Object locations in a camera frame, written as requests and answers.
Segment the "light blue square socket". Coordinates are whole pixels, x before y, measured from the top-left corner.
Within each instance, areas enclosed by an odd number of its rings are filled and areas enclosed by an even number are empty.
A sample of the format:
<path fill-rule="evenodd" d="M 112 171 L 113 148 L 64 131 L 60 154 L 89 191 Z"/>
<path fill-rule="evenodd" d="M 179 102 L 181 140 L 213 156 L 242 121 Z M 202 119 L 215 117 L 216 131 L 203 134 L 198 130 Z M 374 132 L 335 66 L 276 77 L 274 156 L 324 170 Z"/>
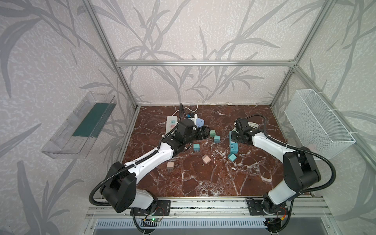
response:
<path fill-rule="evenodd" d="M 196 126 L 197 126 L 198 128 L 200 128 L 200 127 L 202 127 L 203 125 L 205 125 L 205 121 L 204 121 L 203 119 L 201 119 L 201 118 L 197 118 L 197 119 L 196 119 Z"/>

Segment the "teal blue power strip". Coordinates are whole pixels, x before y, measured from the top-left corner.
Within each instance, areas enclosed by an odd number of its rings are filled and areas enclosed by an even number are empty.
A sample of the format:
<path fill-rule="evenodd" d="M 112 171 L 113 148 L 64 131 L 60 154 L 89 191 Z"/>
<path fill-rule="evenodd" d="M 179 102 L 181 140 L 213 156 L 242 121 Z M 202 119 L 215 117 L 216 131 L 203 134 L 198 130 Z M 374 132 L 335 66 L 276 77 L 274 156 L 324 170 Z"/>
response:
<path fill-rule="evenodd" d="M 230 153 L 238 154 L 239 145 L 238 145 L 237 132 L 236 131 L 231 131 L 229 133 L 229 143 L 230 143 Z"/>

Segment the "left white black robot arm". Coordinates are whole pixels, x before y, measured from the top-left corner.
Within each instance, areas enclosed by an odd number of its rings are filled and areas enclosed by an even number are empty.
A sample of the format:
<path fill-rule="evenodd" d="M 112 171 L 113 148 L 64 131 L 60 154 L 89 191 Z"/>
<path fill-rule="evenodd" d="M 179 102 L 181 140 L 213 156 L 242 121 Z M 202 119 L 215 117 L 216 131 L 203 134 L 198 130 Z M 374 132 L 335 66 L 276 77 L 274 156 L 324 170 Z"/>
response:
<path fill-rule="evenodd" d="M 125 164 L 112 164 L 105 179 L 90 192 L 89 202 L 99 207 L 111 206 L 117 213 L 127 209 L 154 213 L 158 199 L 146 190 L 139 190 L 139 182 L 159 165 L 185 151 L 194 141 L 209 138 L 210 130 L 205 125 L 197 126 L 191 119 L 179 121 L 151 151 Z"/>

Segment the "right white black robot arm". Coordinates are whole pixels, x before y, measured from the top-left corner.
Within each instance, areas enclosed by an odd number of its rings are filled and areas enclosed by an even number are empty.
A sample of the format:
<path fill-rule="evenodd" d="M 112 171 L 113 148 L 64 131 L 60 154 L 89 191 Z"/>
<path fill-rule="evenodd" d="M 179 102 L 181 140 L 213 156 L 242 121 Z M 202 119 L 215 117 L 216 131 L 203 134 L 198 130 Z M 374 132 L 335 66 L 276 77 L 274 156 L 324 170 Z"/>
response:
<path fill-rule="evenodd" d="M 257 114 L 246 118 L 237 118 L 234 124 L 235 130 L 231 134 L 232 141 L 262 149 L 283 164 L 284 179 L 263 196 L 263 204 L 269 208 L 292 201 L 305 193 L 326 189 L 335 182 L 337 172 L 327 158 L 307 147 L 291 146 L 268 135 L 266 117 Z M 312 187 L 321 181 L 321 173 L 315 158 L 329 166 L 331 176 L 325 184 Z"/>

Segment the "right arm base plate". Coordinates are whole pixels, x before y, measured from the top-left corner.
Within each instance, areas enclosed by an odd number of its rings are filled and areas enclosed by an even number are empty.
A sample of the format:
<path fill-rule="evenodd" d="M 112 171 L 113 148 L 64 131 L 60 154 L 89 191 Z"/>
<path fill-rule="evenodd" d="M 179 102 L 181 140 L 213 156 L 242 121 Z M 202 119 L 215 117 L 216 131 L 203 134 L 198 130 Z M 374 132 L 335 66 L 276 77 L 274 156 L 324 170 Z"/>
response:
<path fill-rule="evenodd" d="M 289 213 L 289 209 L 287 208 L 287 204 L 274 204 L 270 199 L 263 198 L 263 199 L 255 199 L 255 198 L 247 198 L 246 204 L 248 206 L 248 210 L 250 215 L 282 215 L 286 216 Z"/>

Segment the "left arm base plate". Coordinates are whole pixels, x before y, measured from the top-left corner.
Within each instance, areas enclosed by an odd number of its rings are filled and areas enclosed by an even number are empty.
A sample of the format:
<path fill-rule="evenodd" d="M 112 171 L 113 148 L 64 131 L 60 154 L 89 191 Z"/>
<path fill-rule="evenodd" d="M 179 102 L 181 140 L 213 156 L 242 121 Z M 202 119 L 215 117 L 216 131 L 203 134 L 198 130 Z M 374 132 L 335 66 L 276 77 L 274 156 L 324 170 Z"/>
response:
<path fill-rule="evenodd" d="M 133 208 L 130 214 L 134 216 L 169 216 L 170 209 L 171 200 L 158 200 L 157 202 L 153 202 L 151 206 L 146 210 L 143 210 L 141 208 Z"/>

